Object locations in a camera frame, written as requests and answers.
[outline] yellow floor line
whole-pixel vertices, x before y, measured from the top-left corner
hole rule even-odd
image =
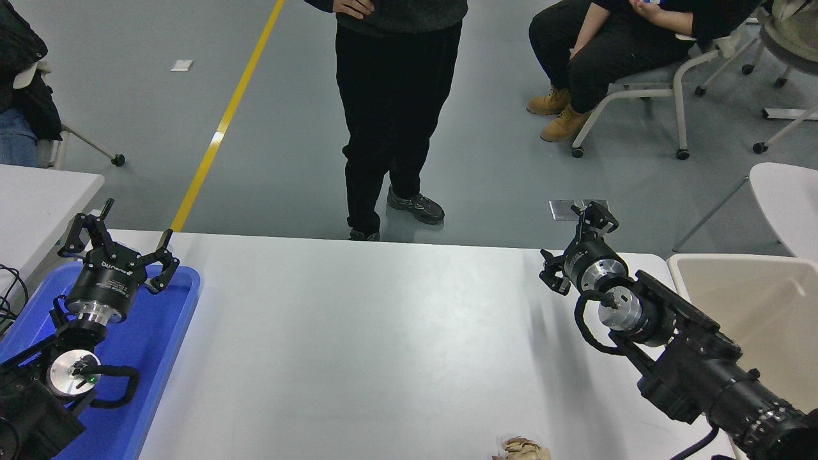
[[[245,72],[241,75],[239,84],[236,86],[236,90],[233,92],[233,97],[231,97],[230,103],[227,104],[227,109],[224,111],[224,115],[222,115],[222,121],[219,122],[216,133],[213,134],[213,139],[210,140],[210,146],[204,153],[204,158],[202,158],[201,163],[199,163],[199,168],[196,170],[196,175],[193,176],[191,185],[187,188],[185,198],[182,200],[182,204],[179,206],[179,210],[176,212],[176,217],[173,218],[173,223],[170,225],[175,232],[180,232],[182,227],[185,225],[187,216],[193,207],[193,202],[196,201],[196,197],[199,195],[199,190],[202,187],[202,183],[205,181],[205,177],[207,177],[207,173],[210,170],[210,165],[213,163],[213,159],[216,158],[218,148],[222,145],[224,134],[227,132],[227,128],[230,127],[230,122],[233,120],[233,115],[236,113],[236,108],[239,106],[239,102],[241,102],[241,98],[245,94],[247,83],[250,82],[250,77],[253,76],[255,66],[258,64],[258,59],[261,57],[262,51],[264,51],[264,46],[267,45],[267,39],[270,38],[272,27],[275,25],[276,19],[278,19],[278,14],[281,12],[281,8],[284,6],[284,1],[285,0],[276,1],[276,6],[272,9],[270,18],[267,19],[267,24],[264,26],[261,36],[258,37],[253,54],[250,55],[250,60],[247,62],[247,66],[245,67]]]

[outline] black pants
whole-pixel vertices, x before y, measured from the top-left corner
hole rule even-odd
[[[679,61],[692,42],[629,11],[614,11],[597,35],[569,62],[570,49],[591,0],[563,0],[540,12],[528,37],[542,69],[557,89],[571,90],[571,107],[586,113],[608,94],[608,85],[631,74]]]
[[[335,36],[337,80],[349,129],[347,223],[370,234],[384,176],[396,195],[420,192],[429,138],[452,87],[461,23],[425,34],[374,38],[344,27]]]

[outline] black sweater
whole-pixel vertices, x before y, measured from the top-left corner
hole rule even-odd
[[[332,12],[332,0],[305,0],[321,11]],[[355,32],[384,37],[422,34],[446,29],[465,16],[466,0],[372,0],[375,11],[359,20],[339,13],[338,24]]]
[[[0,0],[0,112],[11,107],[14,78],[46,55],[46,44],[29,23]]]
[[[636,14],[628,0],[593,0],[608,11]],[[712,40],[730,35],[753,14],[762,0],[664,0],[662,9],[693,13],[693,38]]]

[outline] dark shoe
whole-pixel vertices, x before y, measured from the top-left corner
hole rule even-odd
[[[358,230],[349,233],[349,241],[380,241],[380,232],[371,233],[369,236]]]
[[[405,200],[392,192],[392,186],[389,186],[389,194],[386,196],[386,203],[389,205],[389,207],[396,210],[411,212],[411,214],[415,216],[415,219],[420,220],[422,223],[428,223],[429,225],[441,223],[443,221],[443,216],[445,215],[443,213],[443,208],[441,208],[439,204],[435,203],[429,198],[426,198],[420,193]]]

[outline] tan boot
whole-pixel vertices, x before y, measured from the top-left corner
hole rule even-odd
[[[591,112],[578,114],[571,106],[565,107],[560,116],[551,121],[540,133],[540,138],[548,142],[562,142],[572,138],[588,121]]]
[[[528,101],[525,110],[535,115],[557,115],[571,102],[571,92],[566,89],[554,88],[551,85],[551,94],[548,96],[534,97]]]

